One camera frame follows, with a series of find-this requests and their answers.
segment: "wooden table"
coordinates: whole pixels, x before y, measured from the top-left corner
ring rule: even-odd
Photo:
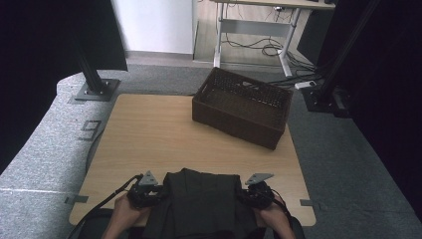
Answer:
[[[222,33],[236,33],[259,36],[274,36],[286,38],[283,50],[279,50],[279,58],[282,64],[286,77],[292,76],[286,54],[292,42],[293,34],[298,24],[299,15],[302,9],[316,9],[316,10],[333,10],[335,5],[325,4],[323,0],[317,2],[309,0],[211,0],[218,3],[219,17],[217,24],[217,45],[214,52],[214,67],[220,67],[221,59],[221,34]],[[271,7],[286,7],[294,8],[295,14],[292,21],[286,23],[271,23],[271,22],[257,22],[234,20],[224,18],[224,4],[243,4],[243,5],[258,5]]]
[[[288,128],[269,150],[193,121],[191,97],[147,95],[118,97],[79,194],[88,201],[75,203],[70,222],[77,224],[136,174],[151,170],[162,183],[166,172],[183,167],[239,174],[242,184],[254,173],[274,173],[266,182],[291,213],[304,226],[316,223],[313,208],[300,203],[310,197]],[[113,208],[113,200],[105,207]]]

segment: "black stand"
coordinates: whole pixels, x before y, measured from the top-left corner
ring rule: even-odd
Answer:
[[[109,102],[120,80],[101,79],[97,70],[91,68],[78,41],[74,42],[77,48],[78,64],[87,80],[75,96],[75,100]]]
[[[350,96],[340,88],[335,88],[327,101],[323,101],[323,91],[315,88],[303,88],[305,103],[308,111],[318,113],[331,113],[338,118],[350,118],[348,106]]]
[[[348,106],[350,96],[341,89],[337,84],[336,78],[339,68],[344,59],[347,57],[350,48],[353,46],[366,22],[372,15],[380,0],[370,1],[362,13],[359,21],[350,34],[349,39],[345,42],[343,49],[339,52],[335,62],[333,63],[325,82],[320,89],[304,88],[302,93],[307,104],[308,111],[320,113],[334,113],[339,118],[350,118]]]

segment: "white wall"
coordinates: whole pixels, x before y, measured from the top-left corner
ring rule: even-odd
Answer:
[[[193,54],[197,0],[112,0],[127,51]]]

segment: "brown plastic crate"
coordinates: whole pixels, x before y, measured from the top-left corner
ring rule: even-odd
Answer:
[[[214,68],[192,100],[192,119],[275,149],[293,92]]]

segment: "black fabric cover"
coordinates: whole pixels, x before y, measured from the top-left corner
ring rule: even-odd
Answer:
[[[247,238],[257,229],[253,210],[236,199],[239,175],[183,168],[167,173],[164,200],[149,215],[143,238]]]
[[[109,0],[0,1],[0,173],[81,71],[73,40],[92,68],[127,71]]]

